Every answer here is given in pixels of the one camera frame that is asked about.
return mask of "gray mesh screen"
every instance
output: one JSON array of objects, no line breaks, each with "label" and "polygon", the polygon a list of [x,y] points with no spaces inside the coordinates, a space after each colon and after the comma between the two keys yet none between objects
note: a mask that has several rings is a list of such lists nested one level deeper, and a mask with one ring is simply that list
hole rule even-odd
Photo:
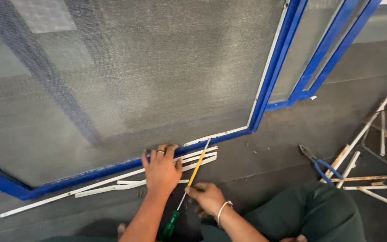
[{"label": "gray mesh screen", "polygon": [[0,0],[0,168],[37,186],[246,125],[284,0]]},{"label": "gray mesh screen", "polygon": [[341,0],[308,1],[269,103],[289,98],[341,2]]}]

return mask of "green screwdriver handle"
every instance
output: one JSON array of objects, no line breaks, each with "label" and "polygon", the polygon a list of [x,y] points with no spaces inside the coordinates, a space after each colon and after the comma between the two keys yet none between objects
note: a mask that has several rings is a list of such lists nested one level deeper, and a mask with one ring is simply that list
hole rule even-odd
[{"label": "green screwdriver handle", "polygon": [[160,238],[161,241],[166,242],[171,237],[171,235],[172,235],[172,233],[174,231],[175,222],[177,221],[179,216],[180,216],[180,211],[179,210],[174,210],[172,212],[171,220],[165,226],[164,231],[162,232],[162,234],[160,236],[161,237]]}]

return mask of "pliers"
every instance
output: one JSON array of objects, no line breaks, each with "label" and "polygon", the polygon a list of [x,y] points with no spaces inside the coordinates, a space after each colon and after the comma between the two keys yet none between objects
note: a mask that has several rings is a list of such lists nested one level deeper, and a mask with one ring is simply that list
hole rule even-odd
[{"label": "pliers", "polygon": [[319,172],[319,174],[322,176],[322,178],[331,186],[333,186],[334,184],[331,182],[331,180],[329,178],[327,178],[325,176],[325,174],[322,172],[322,170],[319,168],[319,165],[318,163],[326,166],[326,168],[330,169],[339,179],[343,179],[343,177],[336,171],[334,170],[334,168],[332,168],[331,165],[329,165],[328,163],[324,162],[323,160],[319,159],[318,157],[316,157],[313,152],[309,149],[307,149],[305,146],[303,145],[300,145],[300,149],[301,149],[301,152],[311,160],[311,162],[313,162],[314,164],[314,167],[316,168],[316,170]]}]

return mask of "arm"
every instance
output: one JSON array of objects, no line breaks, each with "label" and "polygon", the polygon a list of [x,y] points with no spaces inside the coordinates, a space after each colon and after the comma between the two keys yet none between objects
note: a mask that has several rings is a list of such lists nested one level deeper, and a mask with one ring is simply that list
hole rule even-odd
[{"label": "arm", "polygon": [[146,173],[147,195],[132,222],[123,233],[119,242],[154,242],[158,233],[159,222],[164,212],[165,203],[181,178],[181,160],[174,166],[173,146],[159,146],[150,152],[150,163],[146,152],[142,162]]},{"label": "arm", "polygon": [[[185,192],[199,203],[200,207],[196,211],[200,212],[200,217],[209,214],[217,221],[218,213],[226,200],[215,184],[198,183],[186,187]],[[225,205],[221,212],[220,224],[233,242],[269,242],[228,205]]]}]

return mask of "screwdriver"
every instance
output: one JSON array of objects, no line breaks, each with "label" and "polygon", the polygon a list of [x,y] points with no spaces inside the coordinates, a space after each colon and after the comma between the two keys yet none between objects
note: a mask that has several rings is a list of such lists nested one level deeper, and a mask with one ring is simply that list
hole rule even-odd
[{"label": "screwdriver", "polygon": [[[189,183],[187,184],[187,186],[191,186],[192,182],[194,181],[195,175],[198,172],[198,168],[200,167],[202,159],[204,158],[204,155],[206,154],[206,150],[207,150],[207,147],[210,143],[210,140],[211,140],[211,138],[207,141],[207,144],[204,148],[204,151],[202,152],[200,159],[198,160],[198,163],[196,164],[195,170],[193,171],[191,179],[189,180]],[[177,219],[180,217],[180,207],[181,207],[181,204],[183,203],[183,200],[185,199],[185,197],[186,197],[186,193],[183,195],[183,198],[181,199],[181,201],[177,207],[177,210],[174,210],[172,212],[172,216],[171,216],[169,223],[165,226],[162,234],[160,235],[161,241],[167,242],[168,239],[171,237],[172,233],[174,232],[175,222],[177,222]]]}]

